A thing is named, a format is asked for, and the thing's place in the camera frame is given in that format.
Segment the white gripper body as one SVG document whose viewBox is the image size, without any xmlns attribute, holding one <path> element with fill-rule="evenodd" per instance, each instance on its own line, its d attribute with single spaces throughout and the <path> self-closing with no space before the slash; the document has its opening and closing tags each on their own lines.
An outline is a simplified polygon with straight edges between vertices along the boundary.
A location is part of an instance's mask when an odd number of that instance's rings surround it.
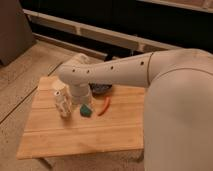
<svg viewBox="0 0 213 171">
<path fill-rule="evenodd" d="M 91 91 L 88 84 L 72 85 L 70 95 L 74 104 L 88 104 L 91 101 Z"/>
</svg>

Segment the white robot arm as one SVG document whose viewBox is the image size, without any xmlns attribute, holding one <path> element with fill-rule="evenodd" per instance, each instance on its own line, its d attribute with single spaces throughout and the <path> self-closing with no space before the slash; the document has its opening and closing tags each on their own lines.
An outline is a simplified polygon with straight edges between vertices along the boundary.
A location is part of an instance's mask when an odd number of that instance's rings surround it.
<svg viewBox="0 0 213 171">
<path fill-rule="evenodd" d="M 145 171 L 213 171 L 213 54 L 176 49 L 97 64 L 77 54 L 59 78 L 79 102 L 91 83 L 146 88 Z"/>
</svg>

